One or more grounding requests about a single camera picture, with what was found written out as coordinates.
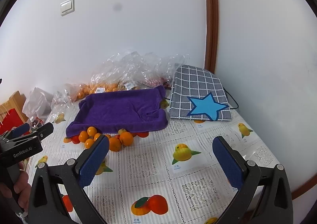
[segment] gray checkered fabric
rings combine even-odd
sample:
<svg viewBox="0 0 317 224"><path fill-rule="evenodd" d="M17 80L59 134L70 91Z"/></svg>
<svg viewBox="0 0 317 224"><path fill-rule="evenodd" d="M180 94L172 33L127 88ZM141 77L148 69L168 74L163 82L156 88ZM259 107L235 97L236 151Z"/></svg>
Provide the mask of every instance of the gray checkered fabric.
<svg viewBox="0 0 317 224"><path fill-rule="evenodd" d="M216 102L228 104L220 80L214 74L202 68L182 65L177 69L173 80L170 117L210 120L206 115L187 116L194 107L188 96L203 98L210 92ZM230 121L232 119L229 108L219 111L218 114L218 120Z"/></svg>

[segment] blue gripper pad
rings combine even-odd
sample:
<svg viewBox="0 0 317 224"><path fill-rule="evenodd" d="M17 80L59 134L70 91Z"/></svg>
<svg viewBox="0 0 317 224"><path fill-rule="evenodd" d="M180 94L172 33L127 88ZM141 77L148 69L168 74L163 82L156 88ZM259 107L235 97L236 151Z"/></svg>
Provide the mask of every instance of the blue gripper pad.
<svg viewBox="0 0 317 224"><path fill-rule="evenodd" d="M109 151L109 139L104 137L102 141L95 147L88 159L84 162L79 170L78 184L81 188L89 186L100 167L100 164Z"/></svg>
<svg viewBox="0 0 317 224"><path fill-rule="evenodd" d="M218 137L212 142L212 150L231 186L240 190L243 185L243 172Z"/></svg>

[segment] human hand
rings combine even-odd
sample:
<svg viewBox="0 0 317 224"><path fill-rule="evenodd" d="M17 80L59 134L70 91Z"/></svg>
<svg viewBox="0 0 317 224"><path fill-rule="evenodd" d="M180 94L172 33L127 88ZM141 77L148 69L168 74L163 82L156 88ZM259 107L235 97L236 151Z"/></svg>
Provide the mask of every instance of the human hand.
<svg viewBox="0 0 317 224"><path fill-rule="evenodd" d="M31 185L28 183L28 180L29 180L28 174L24 170L22 170L24 167L23 162L19 162L18 165L20 167L20 175L18 180L14 184L13 188L16 193L21 192L18 199L18 204L21 208L27 211L29 207ZM6 198L12 197L11 190L4 183L1 183L1 182L0 182L0 192Z"/></svg>

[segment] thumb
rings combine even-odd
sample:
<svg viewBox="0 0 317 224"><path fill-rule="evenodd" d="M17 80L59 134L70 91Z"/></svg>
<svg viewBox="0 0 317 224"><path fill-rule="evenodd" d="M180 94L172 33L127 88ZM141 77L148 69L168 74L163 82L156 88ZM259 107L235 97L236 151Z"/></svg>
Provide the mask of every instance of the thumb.
<svg viewBox="0 0 317 224"><path fill-rule="evenodd" d="M0 192L5 198L11 198L12 192L11 190L2 182L0 182Z"/></svg>

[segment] silver screw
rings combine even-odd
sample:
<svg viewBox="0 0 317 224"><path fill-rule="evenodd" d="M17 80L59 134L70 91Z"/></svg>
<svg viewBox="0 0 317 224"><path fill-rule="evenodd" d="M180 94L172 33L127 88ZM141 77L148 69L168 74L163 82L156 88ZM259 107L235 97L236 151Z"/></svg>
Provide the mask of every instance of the silver screw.
<svg viewBox="0 0 317 224"><path fill-rule="evenodd" d="M71 166L71 165L73 165L75 163L75 160L74 159L69 159L68 161L67 161L67 165L68 166Z"/></svg>
<svg viewBox="0 0 317 224"><path fill-rule="evenodd" d="M278 165L277 165L277 168L278 168L279 170L283 170L283 169L284 169L283 165L281 165L281 164L278 164Z"/></svg>
<svg viewBox="0 0 317 224"><path fill-rule="evenodd" d="M253 161L253 160L248 160L247 161L247 164L250 166L250 167L254 167L256 165L256 163Z"/></svg>
<svg viewBox="0 0 317 224"><path fill-rule="evenodd" d="M40 164L37 166L39 169L43 168L45 166L44 162L40 162Z"/></svg>

